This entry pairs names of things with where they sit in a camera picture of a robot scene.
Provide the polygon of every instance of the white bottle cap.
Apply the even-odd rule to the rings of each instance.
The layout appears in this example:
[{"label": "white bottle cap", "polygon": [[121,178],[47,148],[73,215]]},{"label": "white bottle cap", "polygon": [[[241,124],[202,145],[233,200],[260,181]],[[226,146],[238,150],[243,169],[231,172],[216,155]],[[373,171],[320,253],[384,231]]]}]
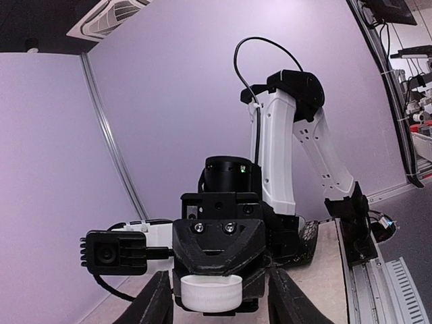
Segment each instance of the white bottle cap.
[{"label": "white bottle cap", "polygon": [[182,278],[182,304],[200,313],[223,313],[242,303],[242,278],[238,275],[187,275]]}]

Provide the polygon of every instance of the table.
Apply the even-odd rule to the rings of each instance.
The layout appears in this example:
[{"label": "table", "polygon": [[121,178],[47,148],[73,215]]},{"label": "table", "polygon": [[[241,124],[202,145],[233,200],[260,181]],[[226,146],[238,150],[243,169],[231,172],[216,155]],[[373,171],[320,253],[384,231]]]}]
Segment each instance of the table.
[{"label": "table", "polygon": [[[334,221],[319,226],[317,249],[309,265],[288,270],[288,274],[314,305],[335,324],[348,322],[346,292],[339,240]],[[136,296],[152,275],[128,278],[119,290]],[[108,297],[81,324],[111,324],[128,307],[129,302]],[[260,309],[235,317],[203,317],[188,313],[174,303],[174,324],[268,324],[267,293],[260,299]]]}]

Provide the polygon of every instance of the black camera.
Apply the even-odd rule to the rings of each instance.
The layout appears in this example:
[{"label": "black camera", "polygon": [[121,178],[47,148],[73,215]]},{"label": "black camera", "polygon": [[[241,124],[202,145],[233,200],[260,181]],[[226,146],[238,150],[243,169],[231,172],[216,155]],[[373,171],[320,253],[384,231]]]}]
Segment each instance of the black camera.
[{"label": "black camera", "polygon": [[90,231],[81,241],[81,265],[93,275],[147,272],[148,249],[142,232]]}]

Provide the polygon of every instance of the white wall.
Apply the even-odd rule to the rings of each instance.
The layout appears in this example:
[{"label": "white wall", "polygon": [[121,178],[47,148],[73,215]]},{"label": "white wall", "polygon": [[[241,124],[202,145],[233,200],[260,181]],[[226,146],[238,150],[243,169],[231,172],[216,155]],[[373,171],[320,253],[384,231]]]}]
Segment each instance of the white wall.
[{"label": "white wall", "polygon": [[[401,25],[401,24],[394,24],[393,26],[390,26],[390,53],[396,54],[402,47],[400,46],[400,42],[398,40],[398,37],[395,33],[396,32],[399,35],[400,41],[402,42],[402,45],[404,48],[407,47],[415,47],[415,46],[423,46],[423,45],[432,45],[431,37],[429,36],[426,26],[429,28],[429,30],[432,32],[432,8],[430,9],[424,9],[421,10],[421,13],[423,15],[423,18],[425,19],[426,25],[423,23],[420,13],[418,11],[414,11],[412,14],[414,18],[417,21],[417,26],[409,26],[409,25]],[[384,48],[387,48],[388,40],[387,40],[387,33],[383,31],[383,44]],[[419,69],[419,65],[421,69],[424,71],[424,73],[428,73],[427,69],[427,59],[413,59],[415,66],[417,69]],[[417,75],[417,70],[414,67],[414,64],[411,62],[411,60],[408,62],[407,59],[390,59],[391,66],[394,69],[397,70],[405,70],[406,72],[406,79],[408,79],[410,76]],[[426,88],[432,88],[432,85],[429,84]]]},{"label": "white wall", "polygon": [[0,323],[75,324],[108,295],[80,237],[136,214],[79,58],[2,53],[0,76]]},{"label": "white wall", "polygon": [[[232,66],[236,44],[269,37],[322,82],[338,153],[365,193],[405,182],[383,81],[345,1],[156,0],[90,58],[108,118],[151,217],[180,217],[206,157],[248,157],[249,117]],[[239,56],[250,83],[296,69],[270,45]],[[298,212],[328,217],[321,185],[294,142]]]}]

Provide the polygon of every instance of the ceiling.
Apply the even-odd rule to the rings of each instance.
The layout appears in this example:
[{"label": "ceiling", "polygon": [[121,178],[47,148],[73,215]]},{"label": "ceiling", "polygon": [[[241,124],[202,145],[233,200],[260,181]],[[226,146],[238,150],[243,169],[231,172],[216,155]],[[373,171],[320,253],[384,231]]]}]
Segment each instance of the ceiling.
[{"label": "ceiling", "polygon": [[96,43],[66,33],[100,0],[0,0],[0,52],[24,52],[35,37],[43,53],[80,54]]}]

